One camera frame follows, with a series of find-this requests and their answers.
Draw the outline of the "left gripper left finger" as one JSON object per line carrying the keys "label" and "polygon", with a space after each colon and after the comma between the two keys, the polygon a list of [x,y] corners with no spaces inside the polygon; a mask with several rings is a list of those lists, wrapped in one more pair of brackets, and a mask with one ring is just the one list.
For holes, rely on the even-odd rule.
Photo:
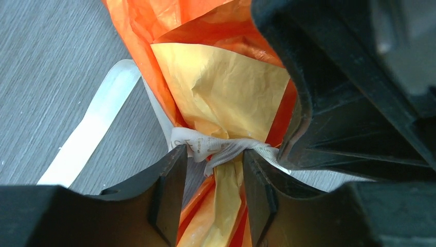
{"label": "left gripper left finger", "polygon": [[176,246],[187,147],[99,195],[1,187],[1,246]]}

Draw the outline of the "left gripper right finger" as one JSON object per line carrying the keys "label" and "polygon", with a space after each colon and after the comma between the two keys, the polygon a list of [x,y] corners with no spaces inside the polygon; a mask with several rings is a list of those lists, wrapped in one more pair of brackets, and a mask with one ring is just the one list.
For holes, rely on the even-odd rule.
{"label": "left gripper right finger", "polygon": [[323,192],[243,153],[253,246],[435,246],[434,182],[347,182]]}

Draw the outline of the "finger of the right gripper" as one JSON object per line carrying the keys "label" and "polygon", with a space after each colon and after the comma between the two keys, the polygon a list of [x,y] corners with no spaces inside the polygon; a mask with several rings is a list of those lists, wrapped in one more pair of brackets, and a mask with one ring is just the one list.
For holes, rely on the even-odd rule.
{"label": "finger of the right gripper", "polygon": [[376,57],[369,1],[253,1],[251,15],[297,91],[281,166],[435,181],[419,116]]}

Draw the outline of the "cream ribbon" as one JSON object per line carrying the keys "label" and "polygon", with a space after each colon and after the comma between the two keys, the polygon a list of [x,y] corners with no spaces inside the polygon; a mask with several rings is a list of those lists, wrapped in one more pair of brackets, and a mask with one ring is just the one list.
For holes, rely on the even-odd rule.
{"label": "cream ribbon", "polygon": [[[67,188],[73,183],[141,78],[137,65],[131,59],[117,62],[108,71],[83,119],[59,148],[58,154],[38,180],[38,185],[61,185]],[[278,164],[278,149],[263,142],[250,138],[221,139],[189,128],[174,127],[149,86],[146,85],[145,88],[166,138],[168,150],[186,144],[188,156],[195,162],[204,161],[210,156],[211,160],[204,168],[206,176],[212,175],[216,166],[230,161],[246,149],[251,149],[268,162],[268,168],[275,167],[286,175],[323,191],[331,191],[348,181],[365,180],[362,177],[326,170],[291,171]]]}

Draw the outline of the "pink flower bouquet orange wrap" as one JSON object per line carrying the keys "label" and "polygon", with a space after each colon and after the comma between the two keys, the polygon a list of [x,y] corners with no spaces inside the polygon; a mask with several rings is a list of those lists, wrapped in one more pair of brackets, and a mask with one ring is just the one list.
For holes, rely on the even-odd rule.
{"label": "pink flower bouquet orange wrap", "polygon": [[251,1],[105,1],[146,85],[206,180],[182,211],[178,246],[251,246],[241,139],[277,149],[296,89],[256,29]]}

